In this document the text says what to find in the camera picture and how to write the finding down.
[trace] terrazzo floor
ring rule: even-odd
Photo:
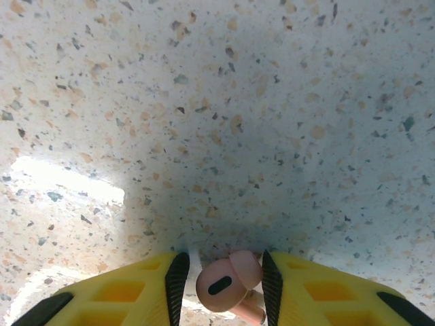
[[[0,316],[163,251],[285,251],[435,317],[435,2],[7,0]],[[182,325],[244,325],[191,302]]]

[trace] black rubber edge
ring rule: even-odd
[[[179,253],[175,256],[164,277],[170,326],[179,326],[184,286],[186,285],[189,267],[189,255],[187,253]]]
[[[44,326],[73,298],[74,295],[70,292],[48,297],[26,312],[12,326]]]
[[[435,321],[403,297],[387,292],[378,292],[377,295],[411,326],[435,326]]]
[[[262,287],[268,326],[278,326],[283,294],[283,277],[268,251],[265,251],[263,255]]]

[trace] earbud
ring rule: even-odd
[[[213,312],[227,310],[261,325],[265,320],[263,309],[243,301],[262,279],[262,268],[251,251],[237,251],[229,258],[208,265],[196,280],[199,301]]]

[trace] speckled stone surface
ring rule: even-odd
[[[435,317],[434,12],[4,1],[1,324],[67,283],[188,248],[290,252]]]

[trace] pink earbud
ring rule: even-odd
[[[208,265],[196,280],[199,301],[213,312],[230,310],[255,325],[263,324],[266,315],[245,299],[248,290],[260,283],[263,271],[251,251],[237,251],[229,258]]]

